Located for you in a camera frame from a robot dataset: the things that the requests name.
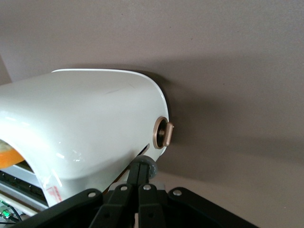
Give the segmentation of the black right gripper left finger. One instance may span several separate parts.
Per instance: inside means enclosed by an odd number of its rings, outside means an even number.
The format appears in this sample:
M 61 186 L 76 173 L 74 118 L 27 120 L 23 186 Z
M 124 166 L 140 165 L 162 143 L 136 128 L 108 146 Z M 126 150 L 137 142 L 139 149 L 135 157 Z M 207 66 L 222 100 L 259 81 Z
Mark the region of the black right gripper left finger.
M 106 194 L 85 190 L 22 222 L 24 228 L 132 228 L 134 198 L 141 164 L 132 163 L 126 183 L 114 183 Z

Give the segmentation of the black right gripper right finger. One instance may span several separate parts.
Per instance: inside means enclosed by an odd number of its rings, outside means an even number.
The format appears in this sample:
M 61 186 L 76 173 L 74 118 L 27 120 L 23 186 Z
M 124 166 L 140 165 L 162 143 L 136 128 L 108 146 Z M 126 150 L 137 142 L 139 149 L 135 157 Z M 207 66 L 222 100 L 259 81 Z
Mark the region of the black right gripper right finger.
M 183 188 L 169 192 L 149 182 L 151 168 L 139 165 L 138 216 L 141 228 L 254 228 L 255 225 Z

